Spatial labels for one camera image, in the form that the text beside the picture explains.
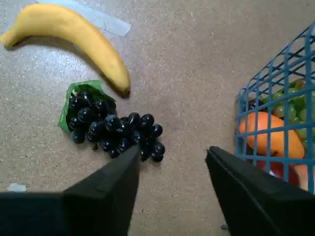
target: dark purple grape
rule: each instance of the dark purple grape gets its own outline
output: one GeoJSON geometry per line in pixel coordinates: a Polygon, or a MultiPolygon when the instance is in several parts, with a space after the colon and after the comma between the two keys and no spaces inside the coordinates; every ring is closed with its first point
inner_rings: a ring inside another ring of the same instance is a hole
{"type": "Polygon", "coordinates": [[[145,162],[146,160],[149,159],[149,157],[151,156],[152,152],[150,150],[149,147],[144,147],[142,150],[141,150],[141,161],[142,162],[145,162]]]}
{"type": "Polygon", "coordinates": [[[150,132],[149,132],[149,137],[150,138],[157,138],[163,133],[163,127],[160,126],[159,124],[155,124],[152,126],[150,132]]]}
{"type": "Polygon", "coordinates": [[[114,147],[115,142],[113,141],[113,139],[105,137],[99,141],[99,145],[104,151],[110,151],[114,147]]]}
{"type": "Polygon", "coordinates": [[[112,99],[107,100],[108,108],[111,108],[112,110],[116,110],[116,102],[112,99]]]}
{"type": "Polygon", "coordinates": [[[98,114],[107,114],[108,104],[105,100],[98,100],[93,103],[93,110],[98,114]]]}
{"type": "Polygon", "coordinates": [[[121,121],[116,115],[109,115],[105,118],[106,129],[110,132],[116,131],[121,121]]]}
{"type": "Polygon", "coordinates": [[[75,112],[87,106],[88,103],[82,97],[73,97],[69,102],[69,108],[75,112]]]}
{"type": "Polygon", "coordinates": [[[142,130],[150,130],[154,124],[154,117],[151,114],[145,114],[140,118],[139,128],[142,130]]]}
{"type": "MultiPolygon", "coordinates": [[[[261,100],[258,100],[258,106],[261,106],[263,105],[264,103],[261,101],[261,100]]],[[[256,107],[256,99],[252,99],[248,102],[248,110],[252,110],[256,107]]],[[[261,112],[266,112],[267,111],[267,108],[266,109],[260,109],[259,111],[261,112]]]]}
{"type": "Polygon", "coordinates": [[[134,131],[130,136],[130,139],[134,144],[144,145],[146,142],[146,137],[139,131],[134,131]]]}
{"type": "Polygon", "coordinates": [[[137,112],[133,112],[128,116],[128,122],[131,126],[138,127],[140,124],[140,115],[137,112]]]}
{"type": "Polygon", "coordinates": [[[125,152],[130,147],[131,147],[131,143],[127,139],[120,139],[118,143],[118,151],[120,153],[125,152]]]}
{"type": "Polygon", "coordinates": [[[90,123],[93,118],[95,118],[95,114],[89,107],[82,108],[78,112],[78,119],[82,123],[90,123]]]}
{"type": "Polygon", "coordinates": [[[153,155],[153,154],[152,154],[152,160],[153,160],[154,162],[161,162],[161,161],[163,160],[163,158],[164,158],[164,155],[157,156],[157,155],[153,155]]]}
{"type": "Polygon", "coordinates": [[[85,141],[84,131],[81,129],[77,129],[71,132],[71,140],[76,144],[82,144],[85,141]]]}
{"type": "Polygon", "coordinates": [[[112,109],[112,108],[108,108],[107,109],[107,115],[117,115],[116,110],[112,109]]]}
{"type": "Polygon", "coordinates": [[[94,121],[89,127],[89,132],[94,135],[100,135],[106,130],[104,121],[94,121]]]}
{"type": "Polygon", "coordinates": [[[89,106],[93,104],[93,97],[87,91],[80,91],[78,96],[82,97],[88,103],[89,106]]]}
{"type": "Polygon", "coordinates": [[[83,126],[83,123],[81,121],[79,121],[79,119],[77,117],[72,117],[70,119],[70,122],[69,122],[69,127],[73,130],[76,130],[78,128],[82,128],[83,126]]]}
{"type": "Polygon", "coordinates": [[[120,120],[128,122],[128,117],[121,117],[120,120]]]}
{"type": "Polygon", "coordinates": [[[116,133],[122,136],[127,136],[131,133],[131,126],[127,121],[121,120],[118,129],[116,130],[116,133]]]}
{"type": "Polygon", "coordinates": [[[152,146],[152,156],[162,156],[165,153],[165,147],[158,141],[155,141],[152,146]]]}
{"type": "Polygon", "coordinates": [[[109,151],[109,155],[110,155],[110,157],[111,157],[112,159],[114,159],[114,158],[118,157],[118,156],[120,155],[120,153],[118,152],[117,149],[114,149],[114,150],[110,150],[110,151],[109,151]]]}
{"type": "Polygon", "coordinates": [[[92,134],[91,132],[88,132],[88,133],[87,133],[87,136],[86,136],[86,139],[87,139],[87,141],[89,141],[90,143],[95,144],[95,143],[98,142],[99,136],[98,136],[98,135],[94,135],[94,134],[92,134]]]}

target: tape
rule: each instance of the tape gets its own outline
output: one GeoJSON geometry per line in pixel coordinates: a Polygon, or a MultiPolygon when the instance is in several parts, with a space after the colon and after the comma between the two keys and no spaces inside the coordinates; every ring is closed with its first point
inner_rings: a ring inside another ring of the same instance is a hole
{"type": "Polygon", "coordinates": [[[125,36],[130,28],[131,24],[107,15],[101,11],[92,9],[87,6],[83,6],[75,1],[71,0],[36,0],[38,3],[51,3],[61,5],[71,10],[76,11],[81,16],[90,21],[97,28],[106,30],[119,36],[125,36]]]}

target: yellow banana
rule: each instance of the yellow banana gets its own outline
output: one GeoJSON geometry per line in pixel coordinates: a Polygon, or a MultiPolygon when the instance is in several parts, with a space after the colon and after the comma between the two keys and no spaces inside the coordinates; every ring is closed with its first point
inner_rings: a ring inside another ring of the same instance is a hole
{"type": "Polygon", "coordinates": [[[94,25],[75,11],[46,3],[27,6],[14,26],[0,37],[0,42],[9,47],[28,36],[59,37],[74,43],[119,91],[129,93],[129,72],[117,51],[94,25]]]}

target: floor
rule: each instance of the floor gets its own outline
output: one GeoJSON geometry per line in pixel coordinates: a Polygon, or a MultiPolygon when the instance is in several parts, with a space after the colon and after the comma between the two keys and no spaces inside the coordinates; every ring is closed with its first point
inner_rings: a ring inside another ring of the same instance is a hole
{"type": "MultiPolygon", "coordinates": [[[[142,166],[130,235],[225,236],[204,159],[210,145],[233,151],[238,90],[315,16],[310,0],[80,1],[132,23],[126,37],[105,34],[131,73],[121,116],[154,114],[167,148],[160,166],[142,166]]],[[[0,0],[0,33],[31,0],[0,0]]],[[[101,79],[63,40],[29,38],[0,47],[0,190],[63,190],[109,161],[77,147],[57,126],[72,82],[101,79]]]]}

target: grape leaf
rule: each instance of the grape leaf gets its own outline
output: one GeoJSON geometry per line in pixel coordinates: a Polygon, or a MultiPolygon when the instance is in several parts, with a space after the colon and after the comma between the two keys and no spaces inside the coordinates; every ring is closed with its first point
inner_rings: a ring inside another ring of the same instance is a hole
{"type": "Polygon", "coordinates": [[[78,93],[81,90],[87,91],[92,94],[93,99],[104,99],[104,100],[112,100],[116,102],[112,97],[108,96],[104,93],[101,87],[100,80],[89,80],[84,82],[73,83],[69,86],[67,93],[65,95],[65,104],[63,106],[63,111],[61,112],[60,119],[58,122],[58,126],[64,132],[70,132],[67,122],[71,118],[71,111],[69,110],[69,101],[71,99],[71,94],[78,93]]]}

